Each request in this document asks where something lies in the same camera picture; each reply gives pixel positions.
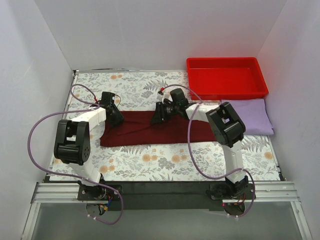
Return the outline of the dark red t shirt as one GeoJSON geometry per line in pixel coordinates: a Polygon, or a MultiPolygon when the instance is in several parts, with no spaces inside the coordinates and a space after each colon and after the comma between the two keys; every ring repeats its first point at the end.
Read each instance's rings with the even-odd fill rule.
{"type": "Polygon", "coordinates": [[[102,147],[183,144],[187,142],[189,121],[179,115],[168,121],[150,124],[152,111],[122,111],[124,122],[111,127],[105,124],[100,137],[102,147]]]}

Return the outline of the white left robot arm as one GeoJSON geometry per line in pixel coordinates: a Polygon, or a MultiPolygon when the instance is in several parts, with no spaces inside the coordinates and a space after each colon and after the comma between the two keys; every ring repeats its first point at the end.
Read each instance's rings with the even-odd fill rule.
{"type": "Polygon", "coordinates": [[[84,193],[95,200],[107,195],[102,174],[90,159],[90,131],[99,124],[107,122],[113,128],[124,122],[124,117],[115,104],[115,94],[103,92],[97,101],[98,109],[85,112],[71,120],[60,120],[57,125],[54,144],[54,157],[70,166],[80,176],[79,185],[84,193]]]}

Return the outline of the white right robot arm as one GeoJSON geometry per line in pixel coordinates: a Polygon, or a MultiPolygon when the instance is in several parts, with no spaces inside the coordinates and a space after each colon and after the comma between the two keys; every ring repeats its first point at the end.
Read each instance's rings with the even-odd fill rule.
{"type": "Polygon", "coordinates": [[[229,102],[217,106],[205,105],[202,102],[189,102],[181,88],[176,88],[169,94],[171,99],[163,97],[162,101],[155,104],[155,112],[150,123],[163,123],[174,115],[189,120],[187,144],[196,170],[210,180],[225,179],[223,190],[230,198],[237,199],[242,196],[249,184],[242,156],[242,140],[246,127],[235,109],[229,102]],[[209,124],[216,141],[222,146],[226,174],[218,177],[208,176],[197,166],[191,150],[191,126],[193,121],[209,124]]]}

